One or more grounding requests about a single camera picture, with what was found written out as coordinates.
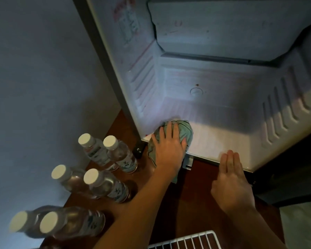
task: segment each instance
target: green cloth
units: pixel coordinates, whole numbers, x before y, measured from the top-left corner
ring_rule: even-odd
[[[186,151],[187,151],[190,144],[191,144],[192,136],[193,136],[193,131],[192,131],[191,125],[189,124],[188,121],[182,121],[182,120],[172,121],[172,129],[174,129],[174,123],[175,122],[178,124],[178,129],[180,131],[180,135],[179,135],[180,142],[182,142],[182,140],[184,138],[186,138],[186,140],[187,140],[187,148],[186,148]],[[160,126],[160,127],[164,128],[165,136],[166,136],[167,125],[168,125],[168,121],[164,122]],[[158,127],[156,131],[154,131],[154,135],[155,135],[157,141],[160,140],[160,133],[159,133],[160,127]],[[155,154],[156,154],[155,153],[155,146],[154,146],[153,140],[151,138],[149,141],[149,144],[148,144],[148,156],[153,161],[154,165],[157,166],[157,163],[155,160],[155,158],[156,158]],[[172,182],[175,184],[177,183],[177,176],[172,180]]]

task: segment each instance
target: brown wooden surface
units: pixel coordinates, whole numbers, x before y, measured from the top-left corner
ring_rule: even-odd
[[[112,124],[107,135],[114,135],[133,149],[137,138],[133,135],[122,111]],[[147,148],[138,160],[139,168],[133,174],[125,174],[121,170],[114,171],[114,175],[139,191],[148,181],[154,166],[147,157]],[[87,169],[99,168],[91,162]],[[212,181],[218,175],[218,167],[194,161],[192,170],[181,169],[178,183],[171,184],[162,200],[156,223],[153,228],[150,243],[162,242],[202,231],[214,230],[223,249],[250,248],[240,233],[233,226],[230,219],[220,210],[210,194]],[[89,200],[72,194],[65,207],[81,206],[91,210],[101,210],[108,215],[107,227],[114,219],[124,215],[129,203],[116,204],[109,199]],[[264,217],[274,233],[284,241],[280,212],[277,208],[264,204],[256,199],[256,207]],[[55,241],[53,238],[44,240],[43,245],[59,244],[63,248],[91,249],[99,237],[82,237],[67,241]]]

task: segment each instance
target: person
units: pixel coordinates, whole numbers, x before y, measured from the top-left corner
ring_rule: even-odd
[[[171,122],[166,135],[160,128],[159,143],[154,135],[152,139],[156,147],[157,168],[144,188],[128,203],[125,215],[112,224],[93,249],[148,247],[162,198],[181,167],[187,146],[185,139],[180,143],[178,125],[175,124],[172,131]],[[238,153],[229,150],[221,156],[218,178],[212,183],[211,194],[252,248],[286,248],[257,212]]]

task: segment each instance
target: wire rack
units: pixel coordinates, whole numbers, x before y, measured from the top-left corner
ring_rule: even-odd
[[[204,231],[193,235],[176,238],[149,245],[149,249],[221,249],[214,231]]]

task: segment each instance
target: bottle cap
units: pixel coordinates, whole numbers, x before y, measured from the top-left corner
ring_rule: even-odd
[[[72,171],[69,167],[60,164],[53,169],[52,178],[60,182],[63,182],[71,177],[71,173]]]
[[[54,234],[65,225],[65,214],[58,211],[47,213],[40,222],[39,229],[44,234]]]
[[[84,148],[88,148],[90,146],[92,146],[95,143],[95,139],[90,135],[90,134],[82,134],[79,138],[78,138],[78,143],[84,147]]]
[[[102,173],[97,169],[89,169],[84,175],[84,182],[90,186],[96,185],[103,178]]]
[[[104,146],[108,150],[115,150],[119,145],[119,141],[115,136],[109,135],[104,139]]]
[[[20,211],[12,218],[9,224],[10,232],[25,231],[34,225],[36,215],[31,211]]]

